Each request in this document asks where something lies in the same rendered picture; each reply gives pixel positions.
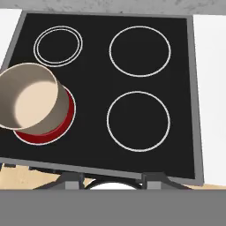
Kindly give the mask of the black glass hob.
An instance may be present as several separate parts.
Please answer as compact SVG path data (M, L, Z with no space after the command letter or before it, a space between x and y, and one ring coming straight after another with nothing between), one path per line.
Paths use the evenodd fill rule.
M71 109L49 133L24 132L11 101L28 77L0 76L0 162L202 184L194 57L189 16L23 12L3 66L48 69Z

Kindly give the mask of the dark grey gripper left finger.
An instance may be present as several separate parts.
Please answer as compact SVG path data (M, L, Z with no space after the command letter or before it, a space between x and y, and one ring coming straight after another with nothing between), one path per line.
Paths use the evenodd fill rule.
M56 181L36 187L38 189L83 190L84 174L80 172L64 172Z

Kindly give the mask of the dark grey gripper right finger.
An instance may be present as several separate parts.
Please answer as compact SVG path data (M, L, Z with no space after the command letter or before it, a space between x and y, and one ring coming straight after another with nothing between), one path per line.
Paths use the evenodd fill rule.
M189 190L189 187L169 180L162 172L144 172L141 180L143 190Z

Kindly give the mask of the beige cooking pot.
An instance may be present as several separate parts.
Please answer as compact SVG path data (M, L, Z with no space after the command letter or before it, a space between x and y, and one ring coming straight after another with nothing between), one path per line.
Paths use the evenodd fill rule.
M45 66L17 64L0 74L0 127L47 133L64 121L68 109L66 90Z

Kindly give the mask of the white round stove knob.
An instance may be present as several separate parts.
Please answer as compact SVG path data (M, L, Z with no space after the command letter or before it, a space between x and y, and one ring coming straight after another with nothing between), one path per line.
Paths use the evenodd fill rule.
M140 190L141 184L134 180L95 179L86 186L87 190Z

